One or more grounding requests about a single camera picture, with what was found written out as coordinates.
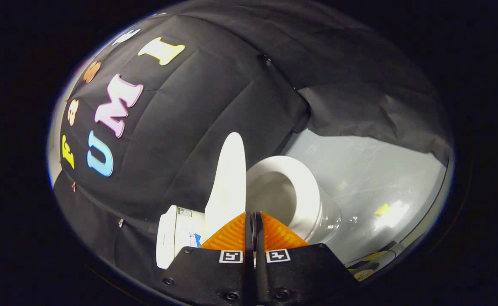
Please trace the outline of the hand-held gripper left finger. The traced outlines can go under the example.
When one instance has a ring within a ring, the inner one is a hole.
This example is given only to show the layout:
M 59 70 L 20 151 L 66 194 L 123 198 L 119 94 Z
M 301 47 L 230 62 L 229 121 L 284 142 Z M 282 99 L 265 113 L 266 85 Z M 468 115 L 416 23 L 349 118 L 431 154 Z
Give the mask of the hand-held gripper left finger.
M 181 248 L 162 273 L 160 293 L 181 306 L 254 306 L 254 216 L 242 214 L 240 250 Z

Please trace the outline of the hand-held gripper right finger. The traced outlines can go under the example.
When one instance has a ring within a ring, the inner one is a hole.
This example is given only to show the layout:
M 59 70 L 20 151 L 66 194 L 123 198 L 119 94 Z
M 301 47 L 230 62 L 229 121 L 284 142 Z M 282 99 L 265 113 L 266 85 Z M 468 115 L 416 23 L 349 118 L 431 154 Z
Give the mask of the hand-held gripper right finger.
M 264 215 L 255 213 L 255 304 L 338 306 L 358 281 L 323 243 L 265 250 Z

